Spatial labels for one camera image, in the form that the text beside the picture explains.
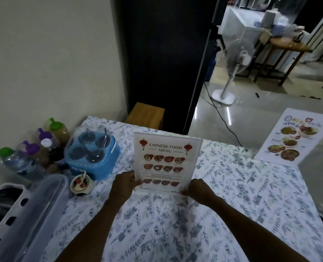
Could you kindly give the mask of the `black partition panel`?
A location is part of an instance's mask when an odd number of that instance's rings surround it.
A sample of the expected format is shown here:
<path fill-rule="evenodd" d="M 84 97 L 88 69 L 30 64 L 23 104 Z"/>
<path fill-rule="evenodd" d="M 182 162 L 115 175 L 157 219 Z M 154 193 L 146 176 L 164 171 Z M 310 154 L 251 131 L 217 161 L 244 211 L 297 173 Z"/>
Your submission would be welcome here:
<path fill-rule="evenodd" d="M 110 0 L 128 114 L 164 109 L 162 130 L 188 135 L 228 0 Z"/>

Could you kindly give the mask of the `person's right forearm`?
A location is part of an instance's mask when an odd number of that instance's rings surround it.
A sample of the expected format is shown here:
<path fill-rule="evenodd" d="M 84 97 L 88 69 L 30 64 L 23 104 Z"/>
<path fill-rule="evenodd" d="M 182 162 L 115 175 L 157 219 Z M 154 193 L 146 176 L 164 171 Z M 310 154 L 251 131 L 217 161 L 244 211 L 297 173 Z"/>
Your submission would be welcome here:
<path fill-rule="evenodd" d="M 216 195 L 201 202 L 215 211 L 229 228 L 249 262 L 309 262 L 285 242 Z"/>

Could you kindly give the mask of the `purple-cap clear sauce bottle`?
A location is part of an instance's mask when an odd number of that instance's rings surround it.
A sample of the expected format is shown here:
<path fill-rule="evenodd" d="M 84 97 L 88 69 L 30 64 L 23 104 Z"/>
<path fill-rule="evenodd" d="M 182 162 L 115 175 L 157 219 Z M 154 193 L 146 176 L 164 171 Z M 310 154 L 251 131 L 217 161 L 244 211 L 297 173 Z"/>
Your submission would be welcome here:
<path fill-rule="evenodd" d="M 53 134 L 47 131 L 43 131 L 42 128 L 39 128 L 37 131 L 41 146 L 46 149 L 54 149 L 60 147 L 58 139 Z"/>

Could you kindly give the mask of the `wooden stool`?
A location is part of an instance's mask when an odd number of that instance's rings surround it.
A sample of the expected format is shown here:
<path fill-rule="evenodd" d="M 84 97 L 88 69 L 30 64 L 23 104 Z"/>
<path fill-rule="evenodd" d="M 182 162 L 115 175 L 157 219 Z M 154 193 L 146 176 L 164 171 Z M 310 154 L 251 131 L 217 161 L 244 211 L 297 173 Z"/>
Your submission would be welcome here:
<path fill-rule="evenodd" d="M 164 108 L 137 102 L 127 116 L 125 123 L 162 130 L 164 112 Z"/>

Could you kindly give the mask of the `purple-cap brown sauce bottle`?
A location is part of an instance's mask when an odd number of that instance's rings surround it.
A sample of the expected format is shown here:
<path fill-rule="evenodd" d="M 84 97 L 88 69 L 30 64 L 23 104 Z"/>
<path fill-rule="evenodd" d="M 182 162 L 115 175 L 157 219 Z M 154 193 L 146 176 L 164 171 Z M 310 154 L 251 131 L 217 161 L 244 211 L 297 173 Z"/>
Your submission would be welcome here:
<path fill-rule="evenodd" d="M 21 147 L 24 149 L 26 154 L 37 160 L 39 165 L 48 174 L 58 174 L 60 173 L 57 165 L 52 162 L 48 155 L 48 150 L 37 143 L 29 143 L 28 141 L 23 141 Z"/>

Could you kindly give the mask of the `person's right hand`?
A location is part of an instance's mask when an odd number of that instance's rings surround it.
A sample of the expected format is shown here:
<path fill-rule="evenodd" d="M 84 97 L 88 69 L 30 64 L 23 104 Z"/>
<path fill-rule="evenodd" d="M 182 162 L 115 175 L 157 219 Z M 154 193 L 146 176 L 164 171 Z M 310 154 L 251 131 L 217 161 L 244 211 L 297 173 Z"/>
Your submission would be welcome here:
<path fill-rule="evenodd" d="M 190 198 L 199 204 L 212 208 L 221 201 L 221 199 L 212 191 L 212 189 L 203 181 L 203 179 L 192 179 L 190 184 Z"/>

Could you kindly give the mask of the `green-cap brown sauce bottle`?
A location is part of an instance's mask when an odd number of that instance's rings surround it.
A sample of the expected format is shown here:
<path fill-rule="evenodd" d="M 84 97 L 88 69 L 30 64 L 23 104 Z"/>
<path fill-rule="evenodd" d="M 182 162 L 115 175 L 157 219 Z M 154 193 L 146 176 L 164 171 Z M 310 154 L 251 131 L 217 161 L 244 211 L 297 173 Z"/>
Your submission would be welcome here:
<path fill-rule="evenodd" d="M 65 147 L 70 141 L 71 133 L 62 122 L 55 120 L 54 118 L 48 119 L 43 125 L 44 131 L 50 132 L 58 141 L 62 147 Z"/>

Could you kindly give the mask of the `white standing fan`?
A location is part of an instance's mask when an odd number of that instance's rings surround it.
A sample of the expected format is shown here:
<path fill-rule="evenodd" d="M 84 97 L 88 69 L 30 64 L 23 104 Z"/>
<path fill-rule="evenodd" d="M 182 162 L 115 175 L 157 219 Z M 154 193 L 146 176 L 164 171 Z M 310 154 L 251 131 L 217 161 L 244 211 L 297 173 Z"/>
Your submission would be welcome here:
<path fill-rule="evenodd" d="M 229 87 L 239 72 L 247 69 L 255 53 L 253 44 L 247 39 L 232 41 L 225 50 L 226 68 L 229 79 L 224 89 L 216 89 L 211 94 L 211 99 L 221 104 L 230 106 L 234 103 L 235 95 L 229 92 Z"/>

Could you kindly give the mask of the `person's left hand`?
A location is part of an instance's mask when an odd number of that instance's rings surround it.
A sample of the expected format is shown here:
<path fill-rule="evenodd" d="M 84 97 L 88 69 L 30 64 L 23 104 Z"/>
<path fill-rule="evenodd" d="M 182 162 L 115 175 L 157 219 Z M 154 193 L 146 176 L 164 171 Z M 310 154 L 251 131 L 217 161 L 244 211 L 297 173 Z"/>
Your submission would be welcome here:
<path fill-rule="evenodd" d="M 121 207 L 131 197 L 134 189 L 130 188 L 130 179 L 135 179 L 135 172 L 117 174 L 112 183 L 108 201 L 114 206 Z"/>

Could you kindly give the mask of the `floral white tablecloth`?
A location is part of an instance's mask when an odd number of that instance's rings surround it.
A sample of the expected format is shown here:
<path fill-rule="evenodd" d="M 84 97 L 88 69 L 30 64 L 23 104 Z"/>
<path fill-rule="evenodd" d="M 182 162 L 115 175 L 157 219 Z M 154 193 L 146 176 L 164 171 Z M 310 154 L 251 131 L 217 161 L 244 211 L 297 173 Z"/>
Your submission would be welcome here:
<path fill-rule="evenodd" d="M 40 262 L 54 262 L 97 214 L 116 174 L 131 169 L 135 132 L 178 136 L 113 120 L 87 117 L 89 127 L 106 127 L 121 149 L 111 177 L 89 196 L 73 196 Z M 323 223 L 297 168 L 263 163 L 246 148 L 204 140 L 193 178 L 261 224 L 311 262 L 323 262 Z M 192 199 L 135 194 L 121 208 L 108 235 L 103 262 L 247 262 L 219 216 Z"/>

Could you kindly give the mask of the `laminated food menu sheet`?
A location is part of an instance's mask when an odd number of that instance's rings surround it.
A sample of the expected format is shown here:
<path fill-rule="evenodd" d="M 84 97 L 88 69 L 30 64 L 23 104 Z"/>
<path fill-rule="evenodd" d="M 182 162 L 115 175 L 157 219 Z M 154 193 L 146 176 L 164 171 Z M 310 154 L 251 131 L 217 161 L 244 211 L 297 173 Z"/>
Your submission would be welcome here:
<path fill-rule="evenodd" d="M 254 159 L 297 167 L 322 139 L 323 114 L 287 108 Z"/>

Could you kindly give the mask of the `green-cap water bottle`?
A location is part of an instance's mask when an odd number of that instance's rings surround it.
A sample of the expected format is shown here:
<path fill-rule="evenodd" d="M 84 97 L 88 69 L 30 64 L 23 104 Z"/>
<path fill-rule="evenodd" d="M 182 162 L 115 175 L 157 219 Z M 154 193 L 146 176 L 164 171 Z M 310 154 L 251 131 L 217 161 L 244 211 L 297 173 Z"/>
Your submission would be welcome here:
<path fill-rule="evenodd" d="M 29 157 L 19 149 L 0 148 L 0 159 L 7 169 L 30 182 L 36 182 L 46 176 L 45 169 L 37 159 Z"/>

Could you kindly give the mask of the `blue condiment caddy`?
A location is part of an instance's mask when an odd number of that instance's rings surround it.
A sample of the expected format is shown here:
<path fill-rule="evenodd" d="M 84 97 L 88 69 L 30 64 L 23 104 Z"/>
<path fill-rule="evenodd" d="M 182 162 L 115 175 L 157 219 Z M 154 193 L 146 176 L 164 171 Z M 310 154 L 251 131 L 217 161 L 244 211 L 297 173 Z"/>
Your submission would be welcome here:
<path fill-rule="evenodd" d="M 64 159 L 75 173 L 104 180 L 112 174 L 120 153 L 117 139 L 106 127 L 79 126 L 64 149 Z"/>

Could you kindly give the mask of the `blue water jug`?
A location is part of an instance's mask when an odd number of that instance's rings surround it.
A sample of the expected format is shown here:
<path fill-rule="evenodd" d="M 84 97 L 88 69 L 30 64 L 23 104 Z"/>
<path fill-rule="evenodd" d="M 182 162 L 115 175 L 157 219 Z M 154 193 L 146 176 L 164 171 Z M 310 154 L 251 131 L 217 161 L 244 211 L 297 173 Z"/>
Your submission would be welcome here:
<path fill-rule="evenodd" d="M 220 48 L 220 45 L 218 45 L 218 42 L 216 42 L 211 53 L 210 62 L 208 64 L 204 82 L 210 82 L 214 68 L 216 66 L 216 55 L 219 51 L 221 51 L 221 48 Z"/>

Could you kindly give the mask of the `clear plastic lidded box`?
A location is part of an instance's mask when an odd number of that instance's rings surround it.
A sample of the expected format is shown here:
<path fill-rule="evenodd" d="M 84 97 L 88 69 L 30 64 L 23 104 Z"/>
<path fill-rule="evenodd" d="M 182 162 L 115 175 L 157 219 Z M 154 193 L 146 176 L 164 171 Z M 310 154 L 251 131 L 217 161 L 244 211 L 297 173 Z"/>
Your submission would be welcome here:
<path fill-rule="evenodd" d="M 0 262 L 40 262 L 69 202 L 66 176 L 52 174 L 28 189 L 21 210 L 0 224 Z"/>

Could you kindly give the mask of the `small ceramic chili bowl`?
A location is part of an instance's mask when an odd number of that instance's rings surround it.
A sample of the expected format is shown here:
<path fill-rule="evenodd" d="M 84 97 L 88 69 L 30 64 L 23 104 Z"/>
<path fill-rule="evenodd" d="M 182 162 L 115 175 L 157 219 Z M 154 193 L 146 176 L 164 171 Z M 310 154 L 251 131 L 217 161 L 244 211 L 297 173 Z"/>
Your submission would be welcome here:
<path fill-rule="evenodd" d="M 94 180 L 85 171 L 71 181 L 70 191 L 77 196 L 85 196 L 92 192 L 94 185 Z"/>

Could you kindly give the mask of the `white plastic basket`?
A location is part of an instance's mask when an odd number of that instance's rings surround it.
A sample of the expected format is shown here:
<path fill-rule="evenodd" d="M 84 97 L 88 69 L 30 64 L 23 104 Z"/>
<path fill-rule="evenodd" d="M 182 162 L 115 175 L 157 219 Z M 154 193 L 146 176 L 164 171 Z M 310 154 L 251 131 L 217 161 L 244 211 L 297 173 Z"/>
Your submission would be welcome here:
<path fill-rule="evenodd" d="M 22 200 L 28 201 L 30 191 L 19 184 L 5 183 L 0 186 L 0 224 L 21 210 Z"/>

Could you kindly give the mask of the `white-cap dark sauce bottle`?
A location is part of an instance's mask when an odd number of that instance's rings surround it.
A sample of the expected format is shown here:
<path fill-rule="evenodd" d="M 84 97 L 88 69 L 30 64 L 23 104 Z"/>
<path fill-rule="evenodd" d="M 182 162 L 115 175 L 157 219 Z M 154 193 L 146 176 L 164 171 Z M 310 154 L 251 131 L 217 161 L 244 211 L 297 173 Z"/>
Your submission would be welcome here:
<path fill-rule="evenodd" d="M 41 145 L 44 148 L 48 149 L 48 156 L 52 162 L 64 164 L 64 147 L 59 145 L 57 141 L 53 141 L 52 139 L 45 138 L 41 140 Z"/>

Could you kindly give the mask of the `wooden table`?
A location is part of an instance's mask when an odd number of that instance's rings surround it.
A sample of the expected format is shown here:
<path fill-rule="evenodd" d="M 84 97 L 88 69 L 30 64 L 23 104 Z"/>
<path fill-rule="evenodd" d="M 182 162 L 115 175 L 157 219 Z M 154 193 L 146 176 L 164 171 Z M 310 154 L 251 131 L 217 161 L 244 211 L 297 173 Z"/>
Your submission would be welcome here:
<path fill-rule="evenodd" d="M 288 78 L 288 76 L 290 75 L 291 71 L 301 60 L 302 56 L 305 53 L 313 52 L 313 49 L 310 46 L 308 46 L 303 42 L 295 42 L 292 38 L 270 38 L 269 41 L 267 42 L 267 45 L 270 47 L 270 49 L 253 79 L 254 83 L 256 83 L 259 78 L 276 79 L 276 80 L 279 80 L 278 85 L 281 87 L 286 81 L 286 79 Z M 274 63 L 274 65 L 269 65 L 268 64 L 269 60 L 271 59 L 273 54 L 278 50 L 282 51 L 281 55 Z M 287 52 L 297 52 L 298 55 L 283 76 L 273 75 L 273 72 L 276 70 L 277 66 L 285 57 Z"/>

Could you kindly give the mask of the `person's left forearm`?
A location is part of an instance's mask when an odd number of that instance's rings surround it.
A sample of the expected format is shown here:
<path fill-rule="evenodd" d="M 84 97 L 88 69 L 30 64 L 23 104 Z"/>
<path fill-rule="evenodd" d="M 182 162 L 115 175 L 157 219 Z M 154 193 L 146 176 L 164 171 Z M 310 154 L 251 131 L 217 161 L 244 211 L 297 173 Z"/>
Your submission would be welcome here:
<path fill-rule="evenodd" d="M 129 198 L 129 195 L 110 195 L 102 209 L 60 253 L 55 262 L 101 262 L 113 221 Z"/>

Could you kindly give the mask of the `acrylic table menu stand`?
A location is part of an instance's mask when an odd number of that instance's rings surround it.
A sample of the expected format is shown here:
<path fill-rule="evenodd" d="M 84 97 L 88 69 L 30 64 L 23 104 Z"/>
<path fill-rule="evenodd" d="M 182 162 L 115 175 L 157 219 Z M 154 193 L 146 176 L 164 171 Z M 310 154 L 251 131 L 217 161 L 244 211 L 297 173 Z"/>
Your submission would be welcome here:
<path fill-rule="evenodd" d="M 138 193 L 177 195 L 188 188 L 200 155 L 202 139 L 136 132 L 133 169 L 143 183 Z"/>

